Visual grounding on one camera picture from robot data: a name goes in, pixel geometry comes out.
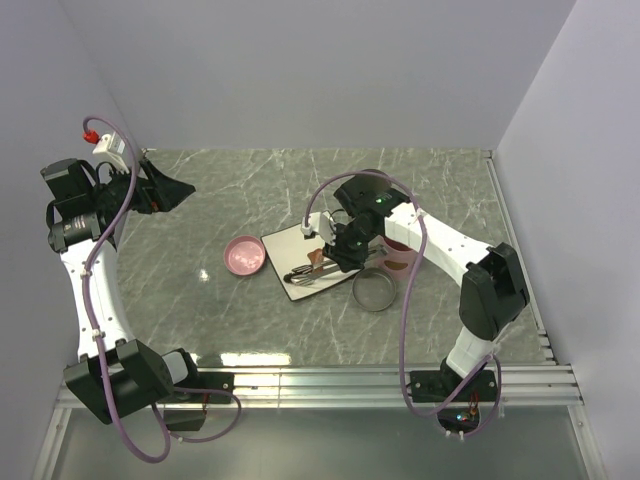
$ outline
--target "white wall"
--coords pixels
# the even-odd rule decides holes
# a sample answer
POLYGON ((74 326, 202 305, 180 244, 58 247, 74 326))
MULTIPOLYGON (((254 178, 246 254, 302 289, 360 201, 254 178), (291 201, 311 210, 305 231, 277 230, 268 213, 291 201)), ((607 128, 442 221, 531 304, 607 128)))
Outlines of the white wall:
POLYGON ((578 0, 497 150, 560 359, 610 478, 640 478, 640 3, 578 0))
POLYGON ((495 148, 574 0, 60 0, 142 146, 495 148))
POLYGON ((2 478, 22 480, 78 341, 71 286, 47 244, 51 194, 39 171, 91 155, 85 115, 122 119, 53 0, 2 2, 0 65, 0 465, 2 478))

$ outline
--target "metal frame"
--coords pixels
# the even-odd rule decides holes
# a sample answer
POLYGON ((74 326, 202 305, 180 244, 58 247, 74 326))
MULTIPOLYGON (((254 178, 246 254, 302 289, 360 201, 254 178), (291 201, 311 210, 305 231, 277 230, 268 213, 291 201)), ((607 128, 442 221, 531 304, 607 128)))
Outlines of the metal frame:
POLYGON ((546 359, 542 362, 542 365, 558 365, 558 360, 556 360, 556 356, 551 349, 551 342, 546 330, 538 330, 538 342, 546 359))
POLYGON ((518 252, 518 256, 520 257, 520 264, 522 265, 522 272, 524 273, 524 279, 527 282, 527 287, 529 287, 529 295, 531 309, 533 310, 533 318, 538 325, 538 330, 542 330, 545 332, 544 324, 542 323, 542 316, 540 315, 540 309, 538 308, 538 302, 536 302, 536 297, 533 293, 533 288, 531 287, 531 279, 529 278, 529 274, 527 273, 527 268, 522 257, 522 250, 520 250, 520 245, 518 244, 518 239, 516 238, 516 232, 513 228, 513 223, 511 223, 511 217, 509 216, 509 210, 507 208, 507 204, 504 199, 504 195, 502 193, 502 188, 500 187, 500 181, 498 180, 498 174, 496 172, 495 164, 493 163, 493 150, 483 150, 484 160, 487 162, 487 167, 489 169, 489 176, 491 178, 491 183, 493 184, 493 189, 496 192, 498 197, 498 205, 500 206, 500 211, 502 212, 502 219, 504 220, 504 225, 507 229, 507 235, 509 236, 509 242, 511 246, 516 249, 518 252))
POLYGON ((33 480, 45 480, 53 477, 53 471, 58 461, 64 436, 67 433, 71 409, 58 408, 53 410, 49 428, 44 437, 40 455, 33 471, 33 480))
MULTIPOLYGON (((439 366, 411 370, 437 371, 439 366)), ((234 393, 247 408, 397 408, 404 407, 397 367, 203 368, 203 372, 235 374, 234 393)), ((505 406, 581 405, 582 397, 569 366, 503 367, 505 406)), ((84 408, 66 388, 57 408, 84 408)), ((171 403, 172 409, 200 409, 199 404, 171 403)), ((236 408, 212 405, 212 408, 236 408)))
POLYGON ((584 466, 587 469, 589 480, 607 480, 604 462, 600 456, 593 430, 587 418, 585 406, 576 405, 568 408, 573 431, 578 441, 578 449, 582 455, 584 466))

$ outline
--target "white cable tie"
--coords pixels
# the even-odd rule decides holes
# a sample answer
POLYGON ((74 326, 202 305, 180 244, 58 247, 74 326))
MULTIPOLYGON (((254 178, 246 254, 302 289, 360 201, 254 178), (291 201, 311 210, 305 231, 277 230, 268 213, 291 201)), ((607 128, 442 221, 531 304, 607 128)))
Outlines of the white cable tie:
POLYGON ((91 338, 93 338, 93 341, 95 342, 98 337, 104 338, 104 332, 99 328, 94 328, 91 331, 91 338))

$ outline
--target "pink plate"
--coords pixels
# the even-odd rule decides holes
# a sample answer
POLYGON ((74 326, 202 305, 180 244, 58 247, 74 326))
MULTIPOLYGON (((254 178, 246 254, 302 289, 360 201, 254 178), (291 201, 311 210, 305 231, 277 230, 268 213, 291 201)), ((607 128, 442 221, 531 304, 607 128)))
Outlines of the pink plate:
POLYGON ((251 235, 242 235, 231 240, 224 249, 224 264, 231 273, 251 275, 260 270, 266 256, 260 240, 251 235))

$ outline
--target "white cutting board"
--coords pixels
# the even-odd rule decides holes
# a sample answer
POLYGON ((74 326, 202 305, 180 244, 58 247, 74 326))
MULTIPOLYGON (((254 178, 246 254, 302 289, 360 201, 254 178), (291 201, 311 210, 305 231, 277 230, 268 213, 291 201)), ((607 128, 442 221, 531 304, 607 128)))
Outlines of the white cutting board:
POLYGON ((293 268, 311 263, 307 254, 324 247, 324 241, 319 235, 316 235, 315 238, 305 240, 304 235, 300 231, 300 224, 270 235, 265 235, 261 240, 267 250, 271 264, 276 271, 278 280, 292 302, 302 300, 314 293, 333 287, 358 273, 358 270, 352 270, 348 273, 330 273, 329 275, 316 279, 311 285, 304 287, 286 283, 283 280, 284 276, 290 273, 293 268))

